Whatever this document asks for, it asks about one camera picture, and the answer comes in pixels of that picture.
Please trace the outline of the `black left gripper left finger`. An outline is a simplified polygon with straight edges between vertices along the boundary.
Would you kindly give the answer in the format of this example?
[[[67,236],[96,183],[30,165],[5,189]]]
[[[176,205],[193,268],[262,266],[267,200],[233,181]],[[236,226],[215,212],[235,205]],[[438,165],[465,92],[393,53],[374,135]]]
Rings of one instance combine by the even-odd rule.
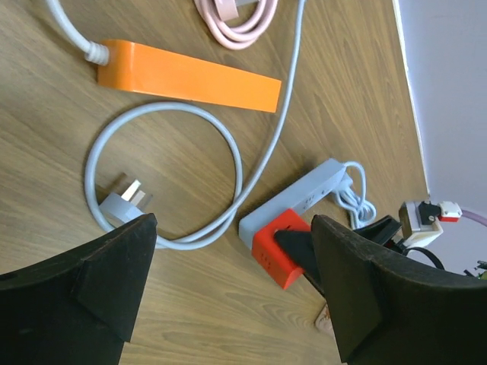
[[[3,364],[117,364],[153,259],[144,214],[88,243],[1,276]]]

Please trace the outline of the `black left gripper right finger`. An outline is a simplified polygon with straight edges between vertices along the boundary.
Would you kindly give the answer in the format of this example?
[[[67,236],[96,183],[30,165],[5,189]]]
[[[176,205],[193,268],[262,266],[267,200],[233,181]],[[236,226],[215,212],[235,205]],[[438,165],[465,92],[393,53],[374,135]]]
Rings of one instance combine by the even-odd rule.
[[[406,258],[325,215],[311,233],[343,363],[486,362],[483,280]]]

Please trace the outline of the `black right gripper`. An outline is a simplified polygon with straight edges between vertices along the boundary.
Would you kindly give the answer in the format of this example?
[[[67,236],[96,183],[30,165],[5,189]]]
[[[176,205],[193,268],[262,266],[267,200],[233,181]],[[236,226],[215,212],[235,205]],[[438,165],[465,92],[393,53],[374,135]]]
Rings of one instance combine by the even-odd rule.
[[[406,247],[404,245],[405,240],[398,234],[401,227],[399,221],[387,215],[377,222],[354,230],[354,232],[402,256],[407,256],[411,251],[420,252],[431,261],[434,267],[440,270],[445,269],[441,260],[428,249]],[[305,278],[317,292],[324,295],[312,233],[310,231],[277,230],[274,239],[293,263],[304,270]]]

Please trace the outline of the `red cube adapter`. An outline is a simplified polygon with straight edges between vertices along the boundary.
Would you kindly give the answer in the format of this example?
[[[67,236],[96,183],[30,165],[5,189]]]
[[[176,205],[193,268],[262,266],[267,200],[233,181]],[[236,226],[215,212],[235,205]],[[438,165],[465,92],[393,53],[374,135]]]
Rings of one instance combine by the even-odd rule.
[[[252,256],[282,289],[300,276],[318,278],[310,225],[287,209],[254,234]]]

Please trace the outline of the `pink patterned cube adapter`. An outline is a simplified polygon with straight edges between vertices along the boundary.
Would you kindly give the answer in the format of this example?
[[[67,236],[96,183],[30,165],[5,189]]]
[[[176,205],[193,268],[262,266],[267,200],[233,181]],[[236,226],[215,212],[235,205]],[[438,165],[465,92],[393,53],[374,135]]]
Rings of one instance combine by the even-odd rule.
[[[328,303],[325,303],[319,315],[315,319],[315,327],[319,332],[327,334],[332,338],[335,338],[333,324],[329,313]]]

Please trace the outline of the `light blue adapter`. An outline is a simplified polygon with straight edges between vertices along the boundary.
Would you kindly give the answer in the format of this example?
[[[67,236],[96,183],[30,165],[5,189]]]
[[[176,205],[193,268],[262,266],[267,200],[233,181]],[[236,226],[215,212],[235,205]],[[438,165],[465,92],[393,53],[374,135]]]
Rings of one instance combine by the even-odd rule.
[[[251,248],[255,234],[281,213],[291,209],[301,215],[328,195],[349,213],[352,229],[366,227],[377,216],[375,206],[365,198],[366,191],[365,171],[361,164],[355,161],[341,163],[330,158],[242,218],[239,237]]]

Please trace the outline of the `pink round power strip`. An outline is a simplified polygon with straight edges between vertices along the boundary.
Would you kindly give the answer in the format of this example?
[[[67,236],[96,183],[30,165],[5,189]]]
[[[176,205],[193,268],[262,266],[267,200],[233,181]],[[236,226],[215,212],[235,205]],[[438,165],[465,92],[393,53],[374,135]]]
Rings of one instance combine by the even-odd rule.
[[[268,29],[277,0],[195,0],[194,5],[214,39],[226,49],[252,46]]]

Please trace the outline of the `orange power strip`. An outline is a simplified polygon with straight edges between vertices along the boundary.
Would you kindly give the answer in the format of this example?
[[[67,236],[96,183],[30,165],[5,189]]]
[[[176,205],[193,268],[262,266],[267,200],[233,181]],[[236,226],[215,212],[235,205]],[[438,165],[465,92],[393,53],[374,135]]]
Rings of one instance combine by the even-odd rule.
[[[103,87],[274,113],[282,82],[128,40],[86,39],[58,1],[47,6],[65,35],[97,65]]]

